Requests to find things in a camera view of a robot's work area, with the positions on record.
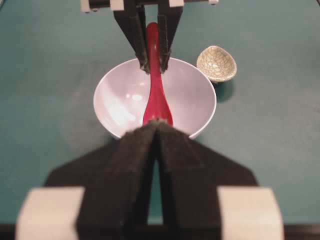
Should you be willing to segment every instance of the small ceramic dish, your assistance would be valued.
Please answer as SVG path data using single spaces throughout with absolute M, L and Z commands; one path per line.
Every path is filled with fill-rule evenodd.
M 116 66 L 101 79 L 94 92 L 95 114 L 117 139 L 143 123 L 150 75 L 139 66 L 138 59 Z M 215 113 L 215 89 L 205 74 L 185 61 L 170 58 L 168 66 L 162 82 L 173 126 L 194 139 Z
M 219 46 L 209 46 L 200 53 L 196 67 L 213 83 L 232 79 L 237 73 L 237 64 L 226 50 Z

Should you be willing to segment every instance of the teal tabletop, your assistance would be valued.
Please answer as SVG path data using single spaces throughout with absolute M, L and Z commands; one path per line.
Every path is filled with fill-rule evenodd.
M 147 21 L 156 6 L 146 7 Z M 235 59 L 215 86 L 217 108 L 196 141 L 272 187 L 286 224 L 320 222 L 320 7 L 316 0 L 186 3 L 172 56 L 193 65 L 208 46 Z M 0 223 L 30 188 L 112 137 L 93 109 L 112 67 L 135 57 L 110 9 L 80 1 L 7 0 L 0 9 Z M 150 223 L 161 223 L 155 172 Z

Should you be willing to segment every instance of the white plastic part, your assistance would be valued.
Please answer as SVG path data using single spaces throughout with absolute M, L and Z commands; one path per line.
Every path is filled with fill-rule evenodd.
M 183 7 L 185 5 L 184 0 L 169 0 L 170 8 Z
M 275 195 L 268 187 L 219 186 L 222 240 L 284 240 Z
M 110 0 L 110 8 L 112 11 L 124 11 L 125 10 L 124 0 Z
M 80 0 L 80 4 L 81 4 L 81 11 L 82 12 L 84 12 L 84 13 L 91 12 L 89 0 Z
M 20 210 L 15 240 L 78 240 L 84 187 L 33 188 Z
M 219 0 L 209 0 L 209 3 L 211 4 L 211 5 L 215 5 L 215 4 L 217 4 L 219 2 Z

